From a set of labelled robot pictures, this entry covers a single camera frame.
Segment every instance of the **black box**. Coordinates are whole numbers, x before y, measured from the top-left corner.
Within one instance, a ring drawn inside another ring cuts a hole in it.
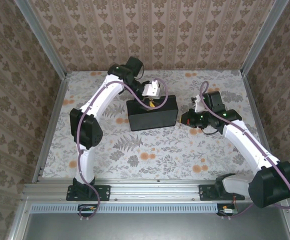
[[[156,105],[161,104],[164,98],[165,96],[156,99]],[[129,125],[132,131],[172,127],[176,124],[179,108],[177,107],[175,95],[169,95],[167,102],[159,109],[144,109],[136,100],[128,100],[126,105]]]

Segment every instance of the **patterned wall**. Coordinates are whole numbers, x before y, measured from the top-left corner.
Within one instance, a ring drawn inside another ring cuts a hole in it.
[[[30,0],[67,71],[240,69],[274,0]]]
[[[12,0],[0,0],[0,239],[32,180],[60,79]]]
[[[290,162],[290,1],[247,77],[272,152]]]

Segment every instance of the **floral wallpaper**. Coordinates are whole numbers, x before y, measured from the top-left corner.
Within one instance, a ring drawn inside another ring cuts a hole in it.
[[[71,135],[69,114],[80,108],[104,81],[105,71],[73,72],[64,97],[44,178],[73,178],[77,168],[77,149]],[[161,78],[168,91],[176,95],[178,117],[193,107],[191,97],[203,81],[209,91],[220,91],[228,109],[235,109],[258,138],[254,118],[239,70],[147,70],[142,81]],[[96,147],[94,172],[105,179],[208,179],[226,173],[250,174],[251,168],[233,144],[217,133],[204,135],[202,130],[176,123],[176,126],[151,130],[130,129],[126,101],[133,96],[125,91],[109,104],[100,126],[104,136]],[[214,132],[212,127],[206,133]]]
[[[271,151],[290,162],[290,1],[247,77]]]
[[[14,1],[0,0],[0,240],[32,181],[59,85]]]
[[[275,0],[30,0],[67,71],[240,69]]]

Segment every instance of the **floral tablecloth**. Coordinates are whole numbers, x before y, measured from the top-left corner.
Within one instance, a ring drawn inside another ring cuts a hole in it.
[[[44,167],[44,178],[72,178],[77,167],[77,150],[70,129],[70,111],[80,108],[105,79],[105,71],[73,72]],[[203,81],[209,91],[220,91],[227,109],[235,109],[258,139],[244,83],[238,70],[145,71],[141,81],[161,78],[169,94],[176,95],[178,119],[193,107],[191,97]],[[130,130],[125,91],[104,112],[100,125],[104,136],[97,146],[94,171],[104,179],[207,179],[226,173],[250,174],[250,167],[233,144],[219,133],[205,135],[200,129],[180,123],[174,127]],[[209,127],[205,132],[213,132]]]

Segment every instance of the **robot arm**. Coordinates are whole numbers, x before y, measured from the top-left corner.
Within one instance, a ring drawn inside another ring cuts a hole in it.
[[[220,134],[223,134],[229,139],[239,150],[250,165],[254,175],[253,178],[237,174],[226,174],[219,177],[218,179],[221,180],[221,183],[216,181],[215,184],[217,195],[222,198],[223,193],[235,193],[250,197],[254,204],[260,208],[290,198],[290,190],[286,183],[279,176],[272,164],[264,158],[260,149],[274,162],[289,184],[290,163],[287,161],[280,162],[279,159],[270,154],[253,137],[242,121],[242,117],[233,109],[225,109],[225,105],[218,91],[203,94],[203,101],[213,113],[239,126],[244,132],[240,131],[236,126],[220,120],[209,111],[203,110],[198,112],[198,109],[202,110],[202,107],[201,105],[198,106],[201,102],[198,100],[197,96],[192,99],[192,102],[196,104],[195,110],[190,109],[188,112],[184,113],[181,116],[180,122],[192,128],[198,127],[204,129],[207,126],[212,126],[217,129]],[[257,147],[247,135],[251,136],[252,140],[257,144]]]
[[[83,113],[89,108],[80,128],[79,146],[83,150],[83,154],[80,156],[81,173],[84,179],[92,185],[95,178],[95,147],[103,137],[103,131],[99,125],[101,116],[114,97],[124,90],[124,86],[116,82],[128,85],[138,97],[149,96],[153,99],[159,98],[160,87],[157,81],[154,80],[152,83],[145,82],[142,84],[135,80],[142,66],[143,63],[134,57],[130,57],[126,65],[114,64],[107,72],[108,75],[93,97],[80,109],[74,108],[70,112],[71,134],[77,143],[78,122]],[[90,106],[94,98],[96,99],[93,105]],[[73,182],[84,184],[78,168]]]

